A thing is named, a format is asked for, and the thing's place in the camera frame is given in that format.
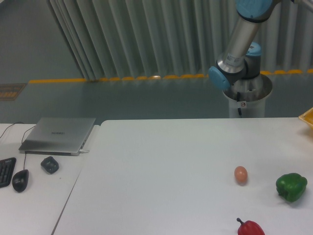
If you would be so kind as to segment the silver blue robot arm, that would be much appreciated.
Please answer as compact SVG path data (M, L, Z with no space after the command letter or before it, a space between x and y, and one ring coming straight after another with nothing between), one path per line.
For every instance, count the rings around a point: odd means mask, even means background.
M237 0L239 15L232 31L230 41L211 66L208 75L212 83L221 90L227 90L240 79L255 78L260 73L261 49L249 52L253 39L261 26L267 21L279 0Z

